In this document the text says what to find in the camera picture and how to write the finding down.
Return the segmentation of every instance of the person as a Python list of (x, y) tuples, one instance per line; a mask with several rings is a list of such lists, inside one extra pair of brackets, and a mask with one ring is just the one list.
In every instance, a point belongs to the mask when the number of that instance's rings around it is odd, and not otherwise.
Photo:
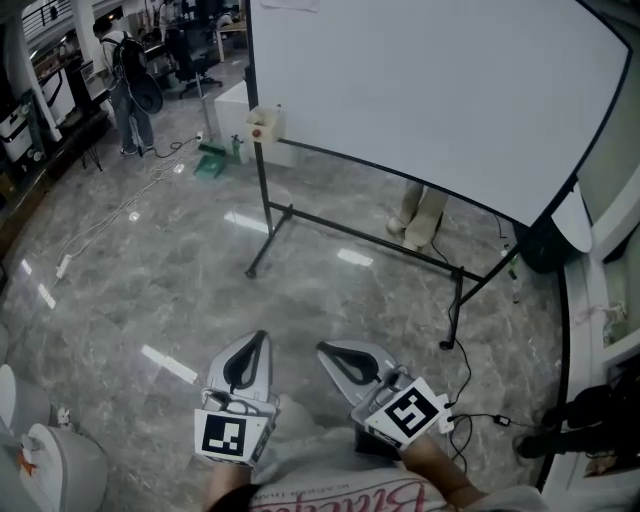
[(94, 71), (102, 78), (105, 87), (111, 93), (116, 125), (122, 138), (120, 153), (128, 156), (138, 152), (138, 146), (133, 141), (130, 122), (132, 117), (136, 120), (138, 134), (145, 146), (142, 151), (149, 151), (154, 147), (153, 128), (149, 115), (133, 100), (125, 81), (113, 72), (113, 53), (118, 43), (125, 38), (125, 33), (122, 30), (113, 30), (111, 22), (106, 18), (101, 18), (94, 23), (93, 33), (100, 41), (97, 55), (93, 60)]
[(178, 17), (178, 4), (175, 0), (165, 0), (160, 6), (160, 12), (158, 17), (158, 26), (160, 27), (161, 40), (167, 35), (167, 28), (171, 25), (171, 22)]
[(423, 190), (420, 183), (407, 180), (400, 211), (387, 223), (387, 230), (394, 235), (404, 231), (402, 247), (412, 251), (419, 251), (431, 242), (449, 197), (435, 188), (428, 188), (422, 197)]
[[(355, 453), (353, 429), (322, 429), (287, 396), (280, 397), (280, 409), (260, 467), (215, 463), (205, 484), (203, 511), (550, 510), (529, 486), (492, 494), (478, 490), (428, 434), (400, 453), (403, 467), (398, 467)], [(307, 435), (296, 438), (294, 430)], [(263, 463), (265, 458), (272, 462)]]

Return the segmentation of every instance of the power strip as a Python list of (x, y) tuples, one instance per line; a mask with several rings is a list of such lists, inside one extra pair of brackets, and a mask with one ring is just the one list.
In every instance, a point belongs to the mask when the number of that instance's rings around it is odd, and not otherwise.
[[(449, 396), (445, 393), (444, 395), (439, 395), (436, 397), (440, 402), (440, 405), (444, 407), (449, 403)], [(453, 430), (453, 421), (451, 408), (445, 409), (442, 415), (438, 418), (438, 432), (440, 432), (443, 436), (446, 436), (449, 432)]]
[(58, 271), (56, 272), (56, 277), (58, 279), (63, 278), (64, 273), (67, 271), (67, 267), (69, 266), (70, 262), (71, 262), (71, 255), (65, 254), (64, 259), (62, 260), (62, 263), (60, 263), (60, 266), (58, 267)]

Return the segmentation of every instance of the office chair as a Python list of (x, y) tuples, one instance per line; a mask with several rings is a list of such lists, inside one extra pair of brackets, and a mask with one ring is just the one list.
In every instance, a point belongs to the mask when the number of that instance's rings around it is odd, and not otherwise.
[(164, 44), (177, 63), (176, 78), (186, 82), (184, 90), (179, 95), (180, 99), (191, 89), (198, 87), (198, 81), (201, 86), (210, 84), (222, 87), (222, 82), (207, 76), (207, 69), (211, 65), (209, 59), (201, 57), (193, 60), (191, 58), (189, 41), (183, 31), (168, 29)]

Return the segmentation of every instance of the cable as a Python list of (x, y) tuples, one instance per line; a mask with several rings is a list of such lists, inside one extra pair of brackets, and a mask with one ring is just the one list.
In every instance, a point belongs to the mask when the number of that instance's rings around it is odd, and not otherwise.
[[(185, 144), (187, 144), (188, 142), (191, 142), (192, 140), (195, 140), (196, 137), (192, 137), (191, 139), (188, 139), (187, 141), (180, 143), (180, 148), (182, 148)], [(143, 171), (146, 170), (146, 159), (144, 159), (143, 157)], [(60, 262), (62, 260), (62, 258), (65, 255), (65, 252), (67, 250), (67, 248), (73, 243), (75, 242), (78, 238), (80, 238), (83, 235), (87, 235), (90, 232), (92, 232), (94, 229), (98, 229), (98, 231), (96, 232), (96, 234), (86, 243), (84, 244), (77, 252), (69, 254), (70, 259), (73, 258), (77, 258), (78, 256), (80, 256), (84, 250), (89, 247), (89, 245), (91, 245), (91, 243), (93, 243), (93, 241), (98, 238), (98, 236), (100, 235), (100, 233), (102, 233), (105, 229), (107, 229), (107, 227), (109, 227), (109, 225), (111, 225), (111, 223), (131, 204), (133, 203), (136, 199), (138, 199), (142, 194), (144, 194), (147, 190), (149, 190), (151, 187), (153, 187), (155, 184), (157, 184), (158, 182), (165, 180), (166, 178), (168, 178), (172, 173), (173, 173), (173, 169), (174, 166), (178, 163), (179, 158), (173, 158), (168, 162), (164, 162), (161, 163), (160, 165), (157, 165), (156, 167), (154, 167), (153, 169), (151, 169), (151, 171), (149, 172), (149, 177), (153, 180), (151, 183), (149, 183), (148, 185), (144, 186), (143, 188), (141, 188), (140, 190), (138, 190), (138, 192), (136, 192), (132, 197), (130, 197), (129, 199), (125, 200), (118, 208), (116, 208), (113, 212), (109, 213), (104, 219), (102, 219), (100, 222), (94, 224), (93, 226), (91, 226), (88, 229), (85, 229), (84, 231), (81, 231), (80, 233), (78, 233), (76, 236), (74, 236), (71, 240), (69, 240), (65, 246), (62, 248), (62, 252), (60, 253), (60, 256), (58, 257), (58, 262), (57, 262), (57, 266), (60, 265)]]
[(462, 417), (491, 418), (496, 425), (500, 425), (502, 427), (517, 425), (518, 427), (524, 427), (524, 428), (538, 428), (538, 426), (533, 425), (531, 423), (519, 423), (517, 421), (512, 420), (508, 416), (503, 416), (502, 414), (488, 414), (485, 412), (474, 413), (474, 414), (458, 414), (458, 415), (452, 416), (451, 418), (455, 420), (456, 418), (462, 418)]
[[(462, 452), (467, 448), (467, 446), (469, 446), (469, 443), (471, 442), (471, 437), (473, 435), (473, 418), (491, 418), (496, 425), (500, 425), (503, 427), (517, 425), (519, 427), (525, 427), (525, 428), (537, 428), (535, 425), (529, 425), (526, 423), (519, 423), (517, 421), (513, 421), (511, 418), (507, 416), (502, 416), (501, 414), (474, 413), (474, 414), (457, 414), (455, 416), (452, 416), (450, 421), (453, 421), (453, 422), (455, 422), (456, 420), (458, 421), (457, 423), (454, 423), (453, 430), (451, 431), (451, 435), (449, 437), (449, 442), (451, 443), (451, 446), (456, 452), (456, 454), (453, 456), (451, 460), (455, 461), (458, 457), (462, 459), (462, 462), (464, 463), (465, 475), (467, 474), (468, 464), (467, 464), (467, 459), (462, 454)], [(469, 420), (469, 435), (467, 436), (467, 440), (465, 441), (462, 448), (458, 448), (458, 446), (455, 444), (453, 440), (453, 436), (456, 433), (456, 429), (458, 428), (458, 425), (460, 425), (460, 423), (462, 423), (464, 420)]]
[[(468, 463), (467, 463), (466, 457), (464, 455), (462, 455), (462, 452), (467, 448), (467, 446), (469, 446), (469, 443), (471, 442), (471, 436), (473, 435), (473, 420), (468, 415), (460, 415), (460, 416), (456, 416), (456, 418), (459, 419), (459, 421), (453, 425), (453, 430), (451, 431), (451, 437), (449, 438), (449, 442), (451, 443), (451, 446), (453, 447), (453, 449), (456, 452), (456, 454), (453, 456), (453, 458), (451, 460), (455, 461), (458, 457), (460, 457), (462, 459), (462, 462), (464, 463), (463, 471), (464, 471), (464, 474), (466, 475), (467, 474), (467, 469), (468, 469)], [(456, 443), (453, 442), (453, 436), (456, 433), (456, 429), (458, 428), (458, 426), (465, 419), (469, 420), (469, 435), (467, 436), (467, 440), (465, 441), (465, 443), (462, 446), (462, 448), (458, 448)]]
[(436, 247), (436, 244), (433, 242), (434, 238), (435, 237), (433, 237), (431, 239), (431, 247), (433, 247), (433, 250), (436, 251), (440, 255), (440, 257), (444, 260), (444, 262), (447, 265), (449, 265), (449, 260), (447, 259), (447, 257), (438, 250), (438, 248)]
[[(447, 316), (449, 317), (449, 322), (451, 324), (453, 324), (453, 319), (451, 318), (451, 308), (453, 307), (455, 302), (456, 302), (456, 299), (454, 298), (453, 302), (449, 306), (449, 310), (447, 311)], [(473, 373), (471, 371), (471, 365), (469, 364), (469, 358), (467, 357), (467, 351), (462, 346), (462, 343), (460, 343), (458, 341), (457, 337), (454, 339), (454, 341), (456, 342), (456, 344), (460, 347), (460, 350), (462, 351), (462, 355), (464, 357), (464, 363), (467, 365), (467, 370), (469, 371), (469, 375), (467, 375), (467, 380), (464, 382), (464, 384), (462, 385), (462, 387), (458, 391), (458, 394), (456, 395), (455, 400), (453, 402), (449, 402), (448, 404), (445, 405), (446, 409), (451, 409), (451, 407), (453, 407), (454, 405), (456, 405), (458, 403), (458, 400), (460, 400), (460, 395), (465, 390), (465, 388), (469, 385), (469, 382), (471, 382), (471, 377), (473, 375)]]
[(506, 236), (502, 235), (502, 224), (500, 224), (500, 219), (495, 213), (493, 214), (493, 216), (496, 218), (496, 222), (498, 223), (498, 236), (503, 239), (507, 238)]
[(185, 144), (188, 144), (189, 142), (191, 142), (192, 140), (196, 140), (198, 138), (198, 136), (196, 135), (195, 137), (191, 137), (190, 139), (185, 140), (184, 142), (180, 142), (180, 141), (175, 141), (172, 142), (171, 144), (169, 144), (169, 147), (171, 149), (173, 149), (173, 151), (167, 155), (159, 155), (158, 154), (158, 150), (156, 148), (153, 148), (153, 152), (156, 154), (156, 156), (158, 158), (169, 158), (171, 155), (173, 155), (176, 151), (178, 151), (182, 146), (184, 146)]

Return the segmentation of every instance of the black stand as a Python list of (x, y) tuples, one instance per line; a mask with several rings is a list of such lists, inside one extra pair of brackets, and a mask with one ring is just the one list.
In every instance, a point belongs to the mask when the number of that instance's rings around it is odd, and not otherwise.
[(93, 142), (89, 144), (89, 147), (82, 152), (82, 155), (80, 155), (80, 162), (82, 163), (83, 169), (87, 168), (87, 155), (89, 156), (89, 158), (91, 158), (93, 163), (96, 164), (98, 170), (102, 172), (102, 165), (100, 165), (100, 156), (98, 155), (98, 150), (96, 149), (96, 146), (93, 144)]
[[(248, 20), (247, 20), (247, 25), (249, 27), (249, 32), (251, 32), (250, 26), (251, 26), (251, 22), (250, 22), (250, 15), (248, 15)], [(253, 51), (252, 51), (252, 47), (250, 45), (249, 47), (250, 50), (250, 60), (253, 63)], [(247, 92), (248, 92), (248, 96), (249, 96), (249, 108), (253, 109), (256, 106), (258, 106), (258, 95), (257, 95), (257, 87), (256, 87), (256, 80), (255, 80), (255, 73), (254, 73), (254, 67), (253, 64), (249, 65), (246, 69), (245, 69), (245, 79), (247, 82)], [(284, 144), (289, 144), (292, 146), (299, 146), (299, 147), (305, 147), (308, 149), (312, 149), (315, 151), (319, 151), (321, 153), (328, 153), (331, 154), (333, 156), (338, 156), (341, 158), (345, 158), (347, 160), (351, 160), (351, 161), (355, 161), (361, 164), (365, 164), (365, 165), (369, 165), (370, 167), (373, 167), (375, 169), (379, 169), (385, 172), (390, 172), (392, 174), (396, 174), (399, 176), (402, 176), (406, 179), (415, 181), (417, 183), (421, 183), (423, 185), (426, 185), (428, 187), (433, 187), (436, 188), (438, 190), (441, 190), (445, 193), (454, 195), (456, 197), (459, 197), (467, 202), (472, 202), (469, 201), (468, 199), (465, 199), (464, 197), (459, 196), (458, 194), (454, 194), (451, 193), (450, 191), (447, 191), (445, 189), (443, 189), (442, 187), (438, 187), (436, 185), (433, 185), (431, 183), (427, 183), (423, 180), (419, 180), (413, 176), (409, 176), (403, 173), (400, 173), (398, 171), (392, 170), (392, 169), (387, 169), (384, 167), (381, 167), (379, 165), (370, 163), (370, 162), (365, 162), (362, 160), (359, 160), (357, 158), (354, 157), (350, 157), (348, 155), (341, 155), (341, 154), (337, 154), (334, 153), (332, 151), (328, 151), (328, 150), (324, 150), (322, 148), (316, 148), (316, 147), (310, 147), (310, 146), (306, 146), (304, 144), (300, 144), (294, 141), (289, 141), (289, 140), (285, 140), (285, 139), (281, 139), (280, 140), (281, 143)], [(427, 256), (425, 254), (421, 254), (415, 251), (411, 251), (409, 249), (405, 249), (404, 247), (395, 244), (393, 242), (389, 242), (388, 240), (383, 240), (382, 238), (378, 238), (372, 235), (369, 235), (367, 233), (363, 233), (361, 231), (358, 231), (356, 229), (352, 229), (350, 227), (347, 226), (343, 226), (342, 224), (338, 224), (336, 222), (332, 222), (330, 220), (327, 219), (323, 219), (321, 217), (318, 217), (316, 215), (311, 215), (310, 213), (306, 213), (300, 210), (296, 210), (292, 204), (288, 205), (288, 206), (284, 206), (282, 204), (276, 203), (274, 201), (271, 201), (269, 199), (269, 190), (267, 187), (267, 175), (266, 175), (266, 171), (265, 171), (265, 165), (264, 165), (264, 157), (263, 157), (263, 153), (262, 153), (262, 144), (259, 143), (254, 143), (254, 148), (255, 148), (255, 152), (256, 152), (256, 165), (258, 167), (258, 179), (260, 182), (260, 191), (262, 194), (262, 205), (264, 207), (264, 216), (265, 216), (265, 220), (267, 223), (267, 228), (269, 231), (269, 235), (267, 237), (267, 240), (265, 241), (264, 245), (262, 246), (262, 248), (260, 249), (260, 251), (258, 252), (257, 256), (255, 257), (255, 259), (253, 260), (253, 262), (251, 263), (251, 265), (249, 266), (249, 268), (247, 269), (247, 271), (245, 272), (245, 275), (250, 278), (253, 279), (256, 277), (256, 268), (259, 265), (260, 261), (262, 260), (262, 258), (264, 257), (264, 255), (267, 253), (267, 251), (269, 250), (269, 247), (271, 247), (271, 244), (273, 242), (273, 240), (275, 239), (276, 235), (278, 234), (278, 232), (280, 231), (280, 229), (282, 228), (282, 225), (285, 223), (285, 221), (289, 220), (292, 217), (299, 217), (301, 219), (310, 221), (310, 222), (315, 222), (316, 224), (320, 224), (321, 226), (325, 226), (331, 229), (335, 229), (337, 231), (341, 231), (342, 233), (346, 233), (348, 235), (351, 236), (355, 236), (357, 238), (361, 238), (363, 240), (367, 240), (368, 242), (371, 242), (375, 245), (379, 245), (381, 247), (385, 247), (387, 249), (391, 249), (393, 251), (399, 252), (401, 254), (404, 254), (405, 256), (410, 256), (412, 258), (418, 259), (420, 261), (424, 261), (426, 263), (429, 263), (431, 265), (434, 265), (435, 267), (441, 268), (443, 270), (446, 270), (448, 272), (451, 273), (451, 277), (452, 279), (454, 279), (456, 287), (455, 287), (455, 297), (454, 297), (454, 301), (451, 304), (451, 307), (449, 308), (449, 319), (451, 321), (451, 328), (449, 330), (449, 336), (446, 340), (441, 341), (440, 342), (440, 348), (442, 350), (451, 350), (453, 349), (454, 345), (455, 345), (455, 341), (456, 341), (456, 333), (458, 330), (458, 321), (460, 318), (460, 308), (462, 307), (463, 304), (465, 304), (471, 297), (473, 297), (476, 293), (478, 293), (491, 279), (493, 279), (496, 274), (498, 274), (498, 272), (500, 272), (504, 267), (507, 266), (507, 264), (520, 252), (520, 249), (522, 246), (524, 246), (530, 239), (531, 237), (536, 233), (536, 231), (544, 224), (545, 220), (548, 219), (551, 214), (558, 208), (558, 206), (560, 206), (560, 204), (562, 203), (562, 201), (564, 201), (565, 197), (571, 192), (571, 190), (574, 187), (574, 184), (577, 182), (577, 177), (576, 177), (576, 171), (574, 171), (571, 176), (569, 177), (569, 179), (565, 182), (565, 184), (562, 186), (562, 188), (558, 191), (558, 193), (556, 194), (556, 196), (552, 199), (552, 201), (547, 205), (547, 207), (544, 209), (544, 211), (540, 214), (540, 216), (535, 220), (535, 222), (531, 225), (531, 227), (527, 230), (527, 232), (525, 233), (525, 235), (518, 241), (518, 243), (508, 252), (508, 254), (506, 256), (504, 256), (499, 262), (498, 264), (493, 267), (493, 269), (491, 269), (491, 271), (489, 271), (489, 273), (485, 276), (479, 276), (477, 274), (474, 274), (473, 272), (469, 272), (468, 270), (465, 270), (464, 267), (455, 267), (453, 265), (450, 265), (449, 263), (445, 263), (443, 261), (437, 260), (435, 258), (432, 258), (431, 256)], [(479, 205), (475, 202), (472, 202), (473, 204), (476, 204), (477, 206), (484, 208), (486, 210), (491, 211), (489, 208), (483, 206), (483, 205)], [(282, 216), (280, 217), (280, 219), (278, 220), (278, 222), (276, 223), (275, 227), (273, 226), (273, 220), (272, 220), (272, 216), (271, 216), (271, 210), (278, 210), (280, 212), (282, 212)], [(493, 212), (496, 215), (500, 215), (501, 217), (505, 218), (508, 221), (511, 221), (511, 219), (505, 217), (504, 215), (500, 214), (499, 212)], [(471, 288), (471, 290), (469, 290), (466, 294), (462, 294), (463, 292), (463, 285), (464, 285), (464, 278), (470, 279), (471, 281), (475, 282), (475, 285), (473, 286), (473, 288)]]

